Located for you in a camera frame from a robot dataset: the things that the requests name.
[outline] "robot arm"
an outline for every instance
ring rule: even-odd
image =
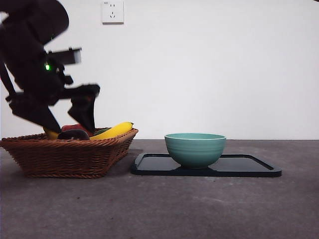
[[[68,113],[93,131],[94,101],[100,87],[64,88],[73,83],[70,76],[64,75],[64,65],[77,63],[80,49],[55,53],[44,50],[44,45],[69,25],[64,7],[56,0],[1,0],[0,11],[9,14],[0,25],[0,76],[9,92],[6,100],[12,113],[60,132],[48,106],[71,98],[73,106]],[[6,68],[22,92],[15,92]]]

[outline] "electrical outlet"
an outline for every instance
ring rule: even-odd
[[[123,0],[109,0],[102,3],[102,23],[124,23]]]

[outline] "brown basket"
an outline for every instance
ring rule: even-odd
[[[44,133],[3,138],[26,177],[100,178],[123,158],[138,130],[102,140],[48,140]]]

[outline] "bowl rim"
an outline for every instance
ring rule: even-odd
[[[177,138],[177,137],[173,137],[172,135],[174,134],[206,134],[206,135],[214,135],[214,136],[219,136],[219,138]],[[220,135],[220,134],[213,134],[213,133],[170,133],[170,134],[166,134],[164,136],[165,138],[172,138],[172,139],[181,139],[181,140],[220,140],[220,139],[226,139],[225,136]]]

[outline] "serving tray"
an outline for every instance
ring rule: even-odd
[[[184,168],[169,154],[142,153],[131,165],[136,175],[204,177],[280,177],[281,168],[248,154],[223,154],[216,163],[203,169]]]

